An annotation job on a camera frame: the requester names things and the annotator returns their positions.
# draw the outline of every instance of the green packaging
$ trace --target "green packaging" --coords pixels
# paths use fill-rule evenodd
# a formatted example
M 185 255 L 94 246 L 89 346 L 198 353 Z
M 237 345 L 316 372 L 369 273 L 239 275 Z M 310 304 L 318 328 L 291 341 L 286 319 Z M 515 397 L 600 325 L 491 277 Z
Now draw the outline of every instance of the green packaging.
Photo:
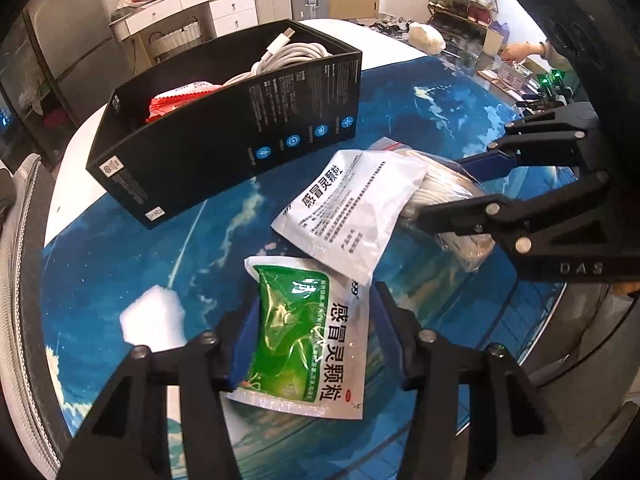
M 315 260 L 252 256 L 258 343 L 228 398 L 299 415 L 362 418 L 368 290 Z
M 329 278 L 322 272 L 255 266 L 260 276 L 258 346 L 243 386 L 316 400 Z

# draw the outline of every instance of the blue tablecloth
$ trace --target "blue tablecloth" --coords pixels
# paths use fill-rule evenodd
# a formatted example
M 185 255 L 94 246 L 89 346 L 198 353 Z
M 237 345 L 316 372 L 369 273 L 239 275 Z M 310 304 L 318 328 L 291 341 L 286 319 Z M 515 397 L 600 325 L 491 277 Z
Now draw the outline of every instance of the blue tablecloth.
M 191 338 L 237 308 L 247 286 L 254 286 L 242 264 L 245 257 L 300 255 L 270 223 L 335 150 L 366 148 L 387 136 L 458 158 L 484 150 L 513 117 L 467 76 L 423 57 L 363 72 L 353 140 L 253 178 L 152 231 L 103 196 L 43 251 L 44 335 L 71 431 L 129 350 L 118 316 L 143 292 L 153 285 L 175 290 L 186 310 L 185 335 Z M 566 170 L 521 168 L 488 187 L 528 198 L 568 178 Z M 401 228 L 375 278 L 384 280 L 424 326 L 451 341 L 482 348 L 498 340 L 517 356 L 536 335 L 559 290 L 520 282 L 499 248 L 478 272 L 467 274 L 430 238 Z M 461 390 L 461 423 L 466 395 Z M 414 394 L 401 392 L 386 372 L 372 332 L 363 420 L 316 419 L 234 404 L 242 434 L 234 448 L 243 477 L 393 478 L 413 405 Z M 176 477 L 184 474 L 180 439 L 179 424 L 170 421 Z

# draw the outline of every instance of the cold medicine granule packet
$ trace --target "cold medicine granule packet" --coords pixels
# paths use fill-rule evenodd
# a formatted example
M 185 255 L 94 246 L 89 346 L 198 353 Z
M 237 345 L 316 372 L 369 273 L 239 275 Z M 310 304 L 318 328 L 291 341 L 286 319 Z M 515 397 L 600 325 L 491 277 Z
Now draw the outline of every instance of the cold medicine granule packet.
M 368 290 L 303 258 L 252 256 L 260 330 L 249 372 L 229 399 L 278 412 L 362 418 Z
M 271 227 L 336 272 L 370 283 L 426 171 L 423 161 L 394 152 L 339 150 Z

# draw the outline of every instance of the white cable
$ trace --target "white cable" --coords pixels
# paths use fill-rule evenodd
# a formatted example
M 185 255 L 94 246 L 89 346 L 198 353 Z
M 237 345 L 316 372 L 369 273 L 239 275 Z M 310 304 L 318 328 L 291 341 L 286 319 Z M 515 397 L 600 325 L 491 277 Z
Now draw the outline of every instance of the white cable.
M 420 187 L 400 213 L 404 218 L 415 220 L 420 209 L 426 205 L 443 204 L 484 195 L 484 192 L 470 178 L 440 164 L 431 157 L 415 150 L 397 150 L 396 153 L 418 158 L 428 165 Z M 442 233 L 439 236 L 442 243 L 456 255 L 465 270 L 476 270 L 495 245 L 491 235 L 486 234 L 458 236 L 455 233 Z
M 233 83 L 244 81 L 255 75 L 271 72 L 272 70 L 284 68 L 303 61 L 311 61 L 331 56 L 320 43 L 289 44 L 290 38 L 294 33 L 295 31 L 292 28 L 288 28 L 282 34 L 279 34 L 267 47 L 267 52 L 260 58 L 260 61 L 256 61 L 249 72 L 244 72 L 232 77 L 224 83 L 224 86 L 232 85 Z

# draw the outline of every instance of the cardboard box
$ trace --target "cardboard box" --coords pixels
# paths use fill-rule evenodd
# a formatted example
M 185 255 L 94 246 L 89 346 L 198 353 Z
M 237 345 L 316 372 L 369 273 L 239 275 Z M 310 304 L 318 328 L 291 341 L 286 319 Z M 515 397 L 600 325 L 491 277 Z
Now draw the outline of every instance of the cardboard box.
M 545 67 L 543 67 L 542 65 L 540 65 L 540 63 L 534 61 L 530 57 L 527 57 L 522 62 L 522 64 L 524 65 L 525 68 L 528 68 L 529 70 L 531 70 L 535 75 L 546 74 L 548 72 L 548 70 Z
M 517 91 L 527 86 L 532 75 L 531 70 L 520 64 L 502 63 L 498 70 L 498 78 Z
M 246 72 L 287 27 L 331 57 L 220 89 L 145 124 L 155 95 Z M 354 136 L 361 51 L 291 20 L 207 41 L 117 88 L 87 171 L 146 227 L 289 160 Z

